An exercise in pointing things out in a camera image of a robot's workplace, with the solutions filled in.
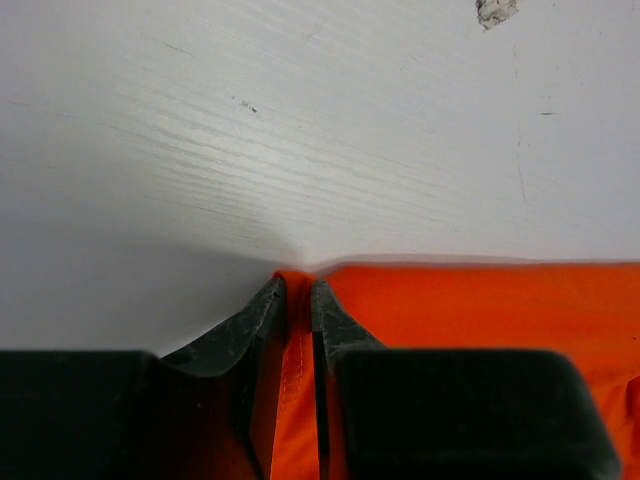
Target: orange cloth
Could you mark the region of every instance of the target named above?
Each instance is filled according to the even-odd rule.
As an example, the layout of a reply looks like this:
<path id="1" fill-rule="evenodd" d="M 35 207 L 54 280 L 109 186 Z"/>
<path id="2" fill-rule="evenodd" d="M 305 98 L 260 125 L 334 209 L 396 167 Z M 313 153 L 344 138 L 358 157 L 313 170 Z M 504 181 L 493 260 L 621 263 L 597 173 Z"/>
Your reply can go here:
<path id="1" fill-rule="evenodd" d="M 317 480 L 310 275 L 279 272 L 292 324 L 274 480 Z M 546 348 L 586 379 L 625 479 L 640 479 L 640 265 L 347 267 L 327 278 L 346 311 L 393 347 Z"/>

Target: orange fabric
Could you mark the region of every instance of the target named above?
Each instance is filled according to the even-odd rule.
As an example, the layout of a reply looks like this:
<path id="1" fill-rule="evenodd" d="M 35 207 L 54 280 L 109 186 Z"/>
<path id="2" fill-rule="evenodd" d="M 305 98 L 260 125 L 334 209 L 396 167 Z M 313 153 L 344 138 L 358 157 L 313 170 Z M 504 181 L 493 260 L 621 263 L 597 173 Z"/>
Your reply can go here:
<path id="1" fill-rule="evenodd" d="M 294 331 L 283 365 L 272 478 L 316 480 L 313 278 L 281 275 Z M 640 265 L 347 267 L 327 280 L 347 312 L 389 346 L 547 348 L 568 355 L 624 459 L 625 479 L 640 479 Z"/>

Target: paint chip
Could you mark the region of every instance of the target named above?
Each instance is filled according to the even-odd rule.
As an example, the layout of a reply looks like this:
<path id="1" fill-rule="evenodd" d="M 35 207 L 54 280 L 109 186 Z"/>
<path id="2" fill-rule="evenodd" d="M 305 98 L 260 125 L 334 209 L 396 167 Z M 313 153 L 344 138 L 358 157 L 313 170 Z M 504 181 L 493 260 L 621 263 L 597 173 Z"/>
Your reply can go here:
<path id="1" fill-rule="evenodd" d="M 516 0 L 476 0 L 478 21 L 485 30 L 500 25 L 518 13 Z"/>

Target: white wooden surface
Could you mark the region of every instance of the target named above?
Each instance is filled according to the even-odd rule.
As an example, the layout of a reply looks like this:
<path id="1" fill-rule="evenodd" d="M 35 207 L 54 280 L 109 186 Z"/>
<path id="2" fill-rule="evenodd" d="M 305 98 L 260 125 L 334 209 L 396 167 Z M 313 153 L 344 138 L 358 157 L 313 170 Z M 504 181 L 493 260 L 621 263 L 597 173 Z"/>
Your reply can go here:
<path id="1" fill-rule="evenodd" d="M 163 350 L 278 266 L 640 258 L 638 3 L 3 0 L 0 346 Z"/>

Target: pinched orange fabric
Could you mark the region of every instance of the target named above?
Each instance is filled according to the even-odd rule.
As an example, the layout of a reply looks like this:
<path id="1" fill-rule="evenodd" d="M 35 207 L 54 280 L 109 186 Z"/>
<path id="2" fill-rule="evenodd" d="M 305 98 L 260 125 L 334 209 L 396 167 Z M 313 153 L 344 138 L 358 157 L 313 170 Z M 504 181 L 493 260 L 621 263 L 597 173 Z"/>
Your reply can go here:
<path id="1" fill-rule="evenodd" d="M 278 275 L 287 282 L 292 328 L 272 478 L 316 480 L 314 277 Z M 389 346 L 545 348 L 568 355 L 624 460 L 624 478 L 640 480 L 640 265 L 347 267 L 327 280 L 347 312 Z M 340 478 L 338 470 L 332 480 Z"/>

